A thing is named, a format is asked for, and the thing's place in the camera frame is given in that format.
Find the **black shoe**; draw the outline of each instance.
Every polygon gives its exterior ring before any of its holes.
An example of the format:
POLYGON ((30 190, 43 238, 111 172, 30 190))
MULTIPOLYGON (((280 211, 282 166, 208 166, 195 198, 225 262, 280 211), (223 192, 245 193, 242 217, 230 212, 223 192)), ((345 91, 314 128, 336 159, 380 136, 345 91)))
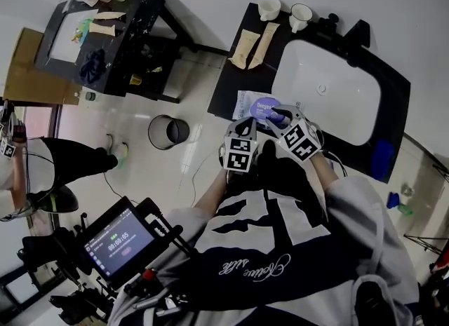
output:
POLYGON ((265 142, 262 153, 268 158, 276 158, 276 145, 271 139, 265 142))

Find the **beige paper packet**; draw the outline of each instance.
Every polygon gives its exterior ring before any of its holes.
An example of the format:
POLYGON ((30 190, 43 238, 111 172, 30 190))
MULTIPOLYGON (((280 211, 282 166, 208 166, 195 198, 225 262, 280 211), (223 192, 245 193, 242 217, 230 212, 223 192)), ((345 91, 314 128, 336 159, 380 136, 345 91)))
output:
POLYGON ((248 69, 252 69, 259 64, 262 64, 265 53, 267 52, 269 43, 272 41, 273 34, 276 29, 279 27, 278 23, 269 22, 265 27, 264 34, 262 35, 262 39, 260 39, 260 43, 257 46, 257 50, 254 53, 253 60, 250 63, 248 69))
POLYGON ((260 34, 242 29, 239 43, 232 58, 228 58, 233 65, 240 69, 245 69, 246 58, 250 54, 255 42, 259 39, 260 34))

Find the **sink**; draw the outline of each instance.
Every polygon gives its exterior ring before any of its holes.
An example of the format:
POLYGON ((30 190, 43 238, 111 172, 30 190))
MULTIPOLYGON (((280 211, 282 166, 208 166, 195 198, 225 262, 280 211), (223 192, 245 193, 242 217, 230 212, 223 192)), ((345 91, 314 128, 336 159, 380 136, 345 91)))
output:
POLYGON ((323 131, 355 146, 370 139, 380 103, 374 77, 301 40, 286 45, 272 94, 282 103, 300 105, 323 131))

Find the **wet wipes package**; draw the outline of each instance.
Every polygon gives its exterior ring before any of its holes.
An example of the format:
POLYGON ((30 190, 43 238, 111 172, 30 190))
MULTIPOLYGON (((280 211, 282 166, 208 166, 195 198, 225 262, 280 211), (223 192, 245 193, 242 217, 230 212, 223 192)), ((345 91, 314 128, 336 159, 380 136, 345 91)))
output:
POLYGON ((252 116, 266 128, 268 128, 265 121, 267 118, 275 124, 282 124, 285 117, 272 110, 280 104, 287 103, 268 93, 239 90, 232 119, 237 120, 246 116, 252 116))

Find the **shoe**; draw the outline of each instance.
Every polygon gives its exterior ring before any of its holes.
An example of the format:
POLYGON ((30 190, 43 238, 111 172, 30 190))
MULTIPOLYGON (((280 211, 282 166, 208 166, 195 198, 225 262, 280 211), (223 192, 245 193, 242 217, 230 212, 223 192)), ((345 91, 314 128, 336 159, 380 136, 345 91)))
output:
POLYGON ((107 155, 112 154, 112 146, 114 145, 114 136, 112 134, 106 134, 103 140, 102 148, 106 150, 107 155))
POLYGON ((276 145, 271 139, 268 139, 264 143, 264 147, 262 149, 262 154, 266 155, 269 158, 276 157, 276 145))
POLYGON ((116 166, 116 168, 120 169, 123 165, 123 162, 128 158, 128 151, 129 147, 126 143, 121 143, 117 146, 114 150, 114 156, 117 158, 117 161, 119 162, 116 166))

